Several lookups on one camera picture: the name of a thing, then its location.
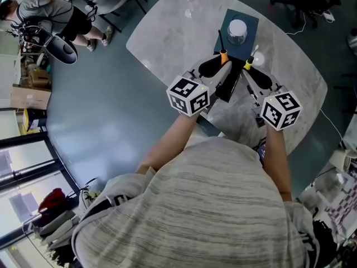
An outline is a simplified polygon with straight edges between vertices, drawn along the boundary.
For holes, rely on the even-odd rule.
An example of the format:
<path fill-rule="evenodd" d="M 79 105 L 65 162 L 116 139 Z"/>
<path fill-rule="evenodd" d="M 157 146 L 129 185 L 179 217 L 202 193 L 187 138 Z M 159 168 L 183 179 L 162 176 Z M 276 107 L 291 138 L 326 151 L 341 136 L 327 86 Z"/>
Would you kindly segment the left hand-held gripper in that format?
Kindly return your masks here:
<path fill-rule="evenodd" d="M 189 117 L 207 114 L 215 101 L 216 92 L 223 85 L 232 69 L 232 62 L 221 66 L 221 56 L 212 55 L 197 61 L 190 70 L 177 76 L 166 93 L 170 105 Z"/>

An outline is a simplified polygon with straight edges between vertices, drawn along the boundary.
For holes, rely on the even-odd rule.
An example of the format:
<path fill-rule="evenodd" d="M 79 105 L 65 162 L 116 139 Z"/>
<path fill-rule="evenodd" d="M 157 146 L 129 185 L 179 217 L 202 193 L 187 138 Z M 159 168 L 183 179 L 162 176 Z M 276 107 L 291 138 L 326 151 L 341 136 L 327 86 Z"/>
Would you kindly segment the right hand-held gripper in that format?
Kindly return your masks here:
<path fill-rule="evenodd" d="M 255 113 L 275 130 L 294 125 L 302 111 L 302 105 L 293 91 L 279 83 L 270 73 L 251 67 L 243 68 L 248 93 L 256 103 Z"/>

